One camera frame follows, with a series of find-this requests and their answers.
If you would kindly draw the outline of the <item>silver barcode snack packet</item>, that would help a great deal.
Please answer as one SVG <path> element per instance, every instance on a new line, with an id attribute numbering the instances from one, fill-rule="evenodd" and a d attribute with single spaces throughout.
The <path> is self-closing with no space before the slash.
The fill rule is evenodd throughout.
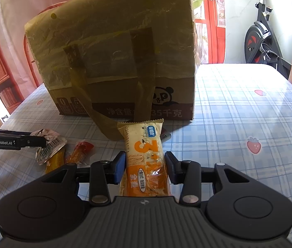
<path id="1" fill-rule="evenodd" d="M 31 136 L 40 136 L 46 139 L 46 147 L 36 148 L 36 161 L 43 165 L 66 144 L 67 140 L 51 129 L 40 129 L 31 133 Z"/>

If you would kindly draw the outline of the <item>red white small packet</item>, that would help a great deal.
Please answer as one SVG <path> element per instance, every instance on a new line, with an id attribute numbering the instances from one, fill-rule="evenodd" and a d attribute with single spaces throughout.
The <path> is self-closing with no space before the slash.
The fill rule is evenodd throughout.
<path id="1" fill-rule="evenodd" d="M 167 129 L 162 128 L 160 138 L 162 142 L 169 141 L 171 139 L 171 133 Z"/>

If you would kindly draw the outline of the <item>plaid strawberry bed sheet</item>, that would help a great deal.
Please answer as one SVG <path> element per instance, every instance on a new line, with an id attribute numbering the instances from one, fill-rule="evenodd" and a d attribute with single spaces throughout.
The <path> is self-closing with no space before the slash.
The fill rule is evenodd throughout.
<path id="1" fill-rule="evenodd" d="M 171 135 L 164 151 L 205 167 L 229 164 L 292 200 L 292 84 L 274 69 L 252 64 L 202 65 L 195 79 L 194 119 L 164 122 Z M 59 115 L 41 85 L 2 129 L 43 128 L 67 139 L 67 154 L 78 142 L 91 142 L 93 153 L 81 166 L 111 160 L 124 150 L 124 141 L 109 141 L 90 117 Z M 35 153 L 0 150 L 0 199 L 44 174 Z"/>

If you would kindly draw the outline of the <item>yellow snack packet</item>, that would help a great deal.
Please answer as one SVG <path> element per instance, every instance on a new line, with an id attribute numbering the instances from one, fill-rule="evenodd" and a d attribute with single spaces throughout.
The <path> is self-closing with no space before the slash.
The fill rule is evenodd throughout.
<path id="1" fill-rule="evenodd" d="M 54 171 L 55 169 L 65 164 L 65 147 L 62 147 L 56 152 L 47 162 L 45 174 Z"/>

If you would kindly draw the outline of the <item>red orange snack packet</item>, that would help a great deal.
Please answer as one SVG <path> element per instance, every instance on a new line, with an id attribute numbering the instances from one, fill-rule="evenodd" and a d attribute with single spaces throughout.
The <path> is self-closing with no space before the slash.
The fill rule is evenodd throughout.
<path id="1" fill-rule="evenodd" d="M 65 158 L 65 164 L 75 163 L 80 165 L 90 154 L 94 145 L 87 141 L 78 142 L 75 146 L 73 153 Z"/>

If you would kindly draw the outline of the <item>black exercise bike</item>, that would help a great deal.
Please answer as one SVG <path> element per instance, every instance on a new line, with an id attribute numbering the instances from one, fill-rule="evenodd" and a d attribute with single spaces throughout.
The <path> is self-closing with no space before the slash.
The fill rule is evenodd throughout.
<path id="1" fill-rule="evenodd" d="M 291 63 L 283 58 L 279 43 L 270 25 L 273 9 L 264 0 L 255 4 L 257 19 L 246 32 L 244 54 L 246 63 L 272 66 L 285 79 L 289 78 Z"/>

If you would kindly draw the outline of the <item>taped cardboard box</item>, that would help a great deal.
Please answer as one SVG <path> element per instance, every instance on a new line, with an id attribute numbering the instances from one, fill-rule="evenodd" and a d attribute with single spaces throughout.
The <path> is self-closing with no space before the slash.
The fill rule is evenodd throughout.
<path id="1" fill-rule="evenodd" d="M 25 25 L 62 115 L 88 115 L 110 140 L 118 119 L 192 120 L 191 0 L 69 0 Z"/>

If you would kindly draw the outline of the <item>orange cracker snack pack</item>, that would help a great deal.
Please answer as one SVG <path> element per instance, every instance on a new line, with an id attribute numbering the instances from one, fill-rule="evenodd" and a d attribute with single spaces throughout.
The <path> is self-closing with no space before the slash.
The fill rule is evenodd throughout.
<path id="1" fill-rule="evenodd" d="M 125 197 L 170 195 L 168 175 L 161 142 L 163 119 L 141 123 L 119 122 L 125 141 L 126 170 L 120 183 Z"/>

